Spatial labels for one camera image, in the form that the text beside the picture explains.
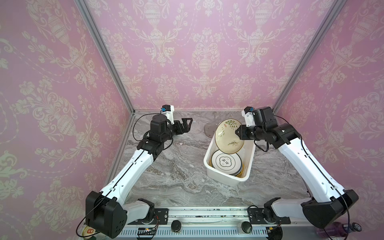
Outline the white plastic bin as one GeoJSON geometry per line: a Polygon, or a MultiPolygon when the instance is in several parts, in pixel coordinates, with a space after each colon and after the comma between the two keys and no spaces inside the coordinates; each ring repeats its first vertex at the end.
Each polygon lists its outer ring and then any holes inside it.
{"type": "Polygon", "coordinates": [[[239,152],[225,154],[218,149],[214,135],[204,157],[208,177],[232,187],[247,181],[255,148],[254,142],[244,141],[244,146],[239,152]]]}

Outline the cream plate with leaf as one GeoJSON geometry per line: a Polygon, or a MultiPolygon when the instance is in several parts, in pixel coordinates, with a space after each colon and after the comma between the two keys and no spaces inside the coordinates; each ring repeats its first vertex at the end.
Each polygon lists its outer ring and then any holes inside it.
{"type": "Polygon", "coordinates": [[[215,132],[215,143],[220,151],[225,154],[235,154],[244,146],[244,140],[236,135],[236,130],[241,122],[235,119],[222,121],[215,132]]]}

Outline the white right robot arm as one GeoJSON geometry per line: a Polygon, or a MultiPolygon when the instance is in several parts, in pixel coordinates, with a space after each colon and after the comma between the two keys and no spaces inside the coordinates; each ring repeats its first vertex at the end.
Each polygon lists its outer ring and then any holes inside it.
{"type": "Polygon", "coordinates": [[[265,141],[283,154],[300,174],[310,191],[310,198],[285,200],[274,198],[264,204],[264,219],[271,224],[281,218],[308,220],[319,229],[348,214],[359,200],[354,190],[346,190],[313,156],[302,135],[289,123],[278,124],[278,116],[270,107],[242,111],[245,124],[236,135],[245,141],[265,141]]]}

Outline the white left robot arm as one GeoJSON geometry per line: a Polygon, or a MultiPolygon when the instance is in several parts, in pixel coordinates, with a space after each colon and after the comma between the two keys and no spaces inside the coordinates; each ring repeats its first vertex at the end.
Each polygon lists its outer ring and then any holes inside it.
{"type": "Polygon", "coordinates": [[[140,176],[166,150],[165,143],[173,141],[176,135],[188,133],[192,123],[193,118],[174,120],[172,112],[154,114],[150,129],[128,163],[99,192],[92,191],[86,197],[85,225],[114,239],[126,224],[150,223],[155,217],[154,203],[142,198],[131,204],[125,201],[140,176]]]}

